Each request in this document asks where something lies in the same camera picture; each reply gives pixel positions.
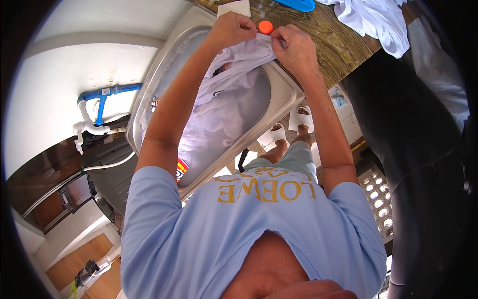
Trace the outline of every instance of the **light green shorts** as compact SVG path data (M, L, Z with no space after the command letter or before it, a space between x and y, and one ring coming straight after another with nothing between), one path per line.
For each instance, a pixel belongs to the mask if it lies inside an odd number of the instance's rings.
M314 158L312 157L312 151L305 141L299 140L291 144L289 149L287 149L287 152L276 164L272 164L265 158L257 158L245 165L244 170L270 165L303 173L315 183L319 183L317 180L317 168L315 167Z

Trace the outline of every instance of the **light blue t-shirt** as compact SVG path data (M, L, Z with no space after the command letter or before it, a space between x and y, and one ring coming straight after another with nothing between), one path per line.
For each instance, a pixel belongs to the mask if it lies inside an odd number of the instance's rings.
M121 238L128 298L219 298L254 242L269 230L312 279L331 279L360 299L375 296L386 254L369 203L354 183L329 197L306 175L260 167L216 177L182 208L175 179L156 166L133 176Z

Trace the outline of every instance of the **orange bottle cap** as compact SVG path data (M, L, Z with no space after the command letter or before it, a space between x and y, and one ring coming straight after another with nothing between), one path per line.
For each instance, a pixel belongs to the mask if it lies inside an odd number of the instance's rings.
M274 26L272 26L272 23L269 21L262 21L259 23L259 30L263 34L270 34L274 31Z

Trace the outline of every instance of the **hand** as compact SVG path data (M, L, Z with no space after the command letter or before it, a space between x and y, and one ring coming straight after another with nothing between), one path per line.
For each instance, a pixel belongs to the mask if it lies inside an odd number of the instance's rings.
M221 15L207 35L206 42L217 51L256 38L256 24L248 17L228 12Z
M289 24L274 30L271 38L275 56L299 81L320 74L315 44L307 33ZM286 42L285 49L280 40Z

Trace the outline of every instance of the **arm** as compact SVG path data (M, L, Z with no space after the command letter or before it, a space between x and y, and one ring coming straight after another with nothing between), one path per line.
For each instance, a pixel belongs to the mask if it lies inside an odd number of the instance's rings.
M141 146L136 171L145 166L159 166L176 178L179 141L207 69L219 51L255 38L256 32L256 25L242 15L229 12L218 18L156 107Z
M326 195L342 182L358 184L350 146L320 72L314 42L292 24L279 27L271 37L277 59L297 78L309 103ZM286 41L285 49L279 39Z

